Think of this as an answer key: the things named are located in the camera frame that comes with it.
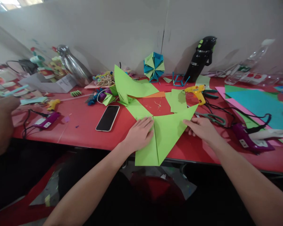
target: table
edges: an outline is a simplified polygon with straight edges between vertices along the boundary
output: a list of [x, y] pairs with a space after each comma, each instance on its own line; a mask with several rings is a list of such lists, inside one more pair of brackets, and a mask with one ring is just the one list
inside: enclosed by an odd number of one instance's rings
[[[153, 83], [153, 85], [159, 91], [171, 91], [171, 89], [183, 89], [193, 86], [194, 83], [187, 84], [185, 87], [175, 87], [172, 83], [166, 83], [164, 80], [159, 83]], [[261, 88], [256, 86], [248, 86], [243, 83], [237, 84], [244, 88]], [[210, 88], [215, 86], [224, 86], [224, 79], [211, 78]], [[74, 90], [81, 90], [83, 95], [92, 93], [92, 90], [86, 90], [83, 88], [75, 87]], [[269, 92], [275, 92], [271, 87], [266, 89]], [[219, 93], [218, 99], [209, 99], [211, 104], [228, 107], [228, 104], [223, 100]], [[51, 99], [66, 99], [70, 98], [70, 94], [54, 94]], [[47, 130], [39, 131], [37, 128], [31, 128], [27, 132], [27, 139], [37, 140], [43, 142], [60, 143], [71, 146], [98, 148], [105, 150], [113, 150], [114, 147], [121, 142], [127, 135], [128, 130], [135, 123], [135, 119], [129, 113], [129, 111], [119, 103], [113, 103], [113, 105], [119, 105], [120, 110], [115, 120], [111, 132], [99, 132], [95, 128], [103, 115], [106, 107], [102, 104], [95, 104], [88, 106], [85, 104], [87, 97], [69, 100], [61, 102], [56, 107], [56, 111], [62, 114], [61, 117]], [[279, 94], [279, 100], [283, 101], [283, 94]], [[153, 115], [161, 116], [170, 114], [170, 106], [165, 97], [162, 98], [141, 98], [138, 101]], [[187, 99], [187, 104], [192, 106], [198, 103], [196, 98]], [[197, 109], [200, 113], [208, 113], [208, 109], [205, 106], [199, 106]], [[231, 121], [232, 117], [220, 110], [213, 110], [215, 115], [225, 118], [227, 121]], [[27, 113], [16, 116], [18, 119], [21, 117], [25, 119]], [[65, 122], [64, 117], [69, 116], [70, 121]], [[31, 114], [29, 119], [29, 125], [32, 125], [40, 116], [34, 113]], [[231, 129], [223, 129], [217, 125], [214, 125], [218, 133], [242, 156], [244, 156], [250, 163], [260, 170], [282, 172], [283, 173], [283, 147], [275, 147], [275, 151], [265, 152], [260, 155], [254, 155], [253, 153], [246, 151], [242, 148], [239, 141], [236, 139]], [[23, 126], [15, 128], [14, 137], [22, 138]], [[168, 154], [167, 158], [176, 159], [187, 162], [201, 162], [209, 164], [220, 164], [216, 155], [212, 149], [198, 137], [189, 136], [184, 133], [173, 149]]]

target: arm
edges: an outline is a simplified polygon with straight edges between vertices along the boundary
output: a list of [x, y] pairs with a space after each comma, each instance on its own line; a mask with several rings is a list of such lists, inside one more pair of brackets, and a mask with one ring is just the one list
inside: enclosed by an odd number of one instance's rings
[[153, 137], [153, 131], [149, 132], [153, 123], [151, 117], [137, 121], [125, 140], [69, 190], [44, 225], [82, 225], [93, 213], [129, 155], [148, 145]]
[[221, 162], [256, 225], [283, 225], [283, 192], [236, 152], [206, 118], [184, 120], [189, 135], [206, 141]]
[[9, 140], [13, 134], [14, 126], [12, 111], [20, 105], [18, 98], [9, 96], [0, 98], [0, 155], [6, 152]]

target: thermos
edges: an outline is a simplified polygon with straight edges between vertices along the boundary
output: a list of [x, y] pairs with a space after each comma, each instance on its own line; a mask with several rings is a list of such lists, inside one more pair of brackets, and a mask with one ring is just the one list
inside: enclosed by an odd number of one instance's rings
[[72, 77], [78, 86], [85, 87], [92, 80], [92, 74], [77, 58], [70, 52], [68, 46], [59, 45], [57, 48], [61, 61], [65, 68], [72, 73]]
[[212, 54], [216, 39], [214, 36], [207, 36], [200, 40], [188, 70], [185, 73], [185, 81], [190, 83], [195, 82], [204, 66], [209, 66], [212, 63]]

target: phone screen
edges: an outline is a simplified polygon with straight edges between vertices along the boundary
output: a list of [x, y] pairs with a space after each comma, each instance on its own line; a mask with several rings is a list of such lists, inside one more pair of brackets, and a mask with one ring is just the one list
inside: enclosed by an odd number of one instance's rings
[[116, 115], [119, 111], [119, 106], [116, 105], [110, 105], [106, 108], [100, 122], [98, 123], [96, 130], [100, 131], [110, 131], [114, 120], [116, 118]]

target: cardboard box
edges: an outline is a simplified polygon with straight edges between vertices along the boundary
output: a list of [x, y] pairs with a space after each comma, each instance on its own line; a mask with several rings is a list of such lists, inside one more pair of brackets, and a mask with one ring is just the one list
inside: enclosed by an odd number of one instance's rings
[[49, 93], [68, 93], [77, 85], [71, 74], [68, 74], [55, 83], [47, 82], [47, 79], [40, 73], [33, 74], [28, 78], [19, 81], [21, 85], [29, 85], [33, 89], [40, 92]]

